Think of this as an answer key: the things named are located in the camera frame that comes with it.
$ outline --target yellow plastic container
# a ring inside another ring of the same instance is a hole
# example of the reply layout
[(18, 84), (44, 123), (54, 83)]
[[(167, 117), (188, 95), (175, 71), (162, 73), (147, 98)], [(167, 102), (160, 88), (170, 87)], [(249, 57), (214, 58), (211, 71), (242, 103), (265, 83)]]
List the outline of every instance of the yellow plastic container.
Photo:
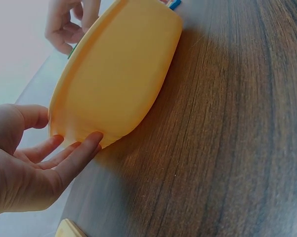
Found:
[(158, 0), (116, 0), (71, 55), (49, 106), (50, 134), (66, 145), (90, 133), (107, 147), (130, 133), (153, 105), (182, 31)]

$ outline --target wood grain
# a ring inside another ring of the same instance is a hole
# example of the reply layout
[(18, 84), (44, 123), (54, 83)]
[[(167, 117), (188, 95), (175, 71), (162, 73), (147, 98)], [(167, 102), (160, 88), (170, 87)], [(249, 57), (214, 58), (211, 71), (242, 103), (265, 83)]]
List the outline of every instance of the wood grain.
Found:
[(297, 0), (184, 0), (153, 108), (75, 180), (90, 237), (297, 237)]

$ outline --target finger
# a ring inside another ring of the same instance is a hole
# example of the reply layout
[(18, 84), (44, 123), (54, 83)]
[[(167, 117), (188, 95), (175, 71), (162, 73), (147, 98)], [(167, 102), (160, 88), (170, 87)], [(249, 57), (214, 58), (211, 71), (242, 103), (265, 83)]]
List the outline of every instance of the finger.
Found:
[(84, 10), (83, 6), (81, 5), (81, 2), (79, 2), (73, 9), (74, 16), (78, 19), (81, 20), (83, 18)]
[(64, 30), (69, 31), (71, 33), (77, 32), (81, 27), (73, 22), (69, 22), (66, 25), (64, 25)]
[(64, 141), (64, 138), (60, 135), (55, 135), (44, 141), (43, 143), (32, 147), (20, 149), (31, 162), (38, 163), (46, 158), (50, 153), (55, 151), (57, 147)]
[(84, 169), (101, 150), (98, 146), (103, 135), (99, 132), (90, 134), (78, 148), (76, 148), (65, 160), (55, 167), (55, 172), (61, 180), (63, 189)]
[(38, 163), (38, 167), (40, 169), (52, 169), (60, 164), (64, 159), (66, 159), (78, 146), (80, 146), (80, 142), (76, 142), (74, 144), (71, 144), (70, 146), (66, 147), (64, 150), (62, 150), (60, 153), (55, 155), (52, 159), (43, 161), (41, 163)]
[(81, 21), (84, 33), (86, 33), (99, 17), (100, 0), (83, 0), (84, 14)]
[(62, 30), (60, 34), (66, 43), (78, 43), (84, 36), (82, 29), (78, 29), (74, 33), (67, 30)]
[(40, 105), (14, 105), (24, 120), (24, 130), (44, 128), (48, 123), (48, 109)]
[(50, 6), (50, 13), (47, 17), (47, 24), (45, 28), (45, 37), (59, 52), (70, 54), (73, 48), (65, 42), (59, 32), (62, 29), (62, 24), (64, 23), (64, 21), (65, 23), (70, 21), (70, 13), (68, 10), (66, 14), (63, 14), (61, 10), (56, 10), (58, 8), (62, 9), (64, 8), (64, 6), (53, 4)]

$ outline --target fingernail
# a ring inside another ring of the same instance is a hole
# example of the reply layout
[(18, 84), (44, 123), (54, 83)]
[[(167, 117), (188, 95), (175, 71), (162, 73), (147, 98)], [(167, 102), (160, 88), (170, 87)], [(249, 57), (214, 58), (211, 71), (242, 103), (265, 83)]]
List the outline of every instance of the fingernail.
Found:
[(87, 33), (88, 30), (89, 30), (89, 28), (83, 28), (84, 33)]

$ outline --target yellow plastic lid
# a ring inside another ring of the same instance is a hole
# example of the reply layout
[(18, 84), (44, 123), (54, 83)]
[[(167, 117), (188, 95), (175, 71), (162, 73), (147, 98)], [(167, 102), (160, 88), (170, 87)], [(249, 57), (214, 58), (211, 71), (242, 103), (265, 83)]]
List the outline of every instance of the yellow plastic lid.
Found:
[(116, 0), (77, 45), (49, 106), (50, 135), (65, 145), (104, 134), (104, 148), (134, 130), (153, 105), (182, 31), (158, 0)]

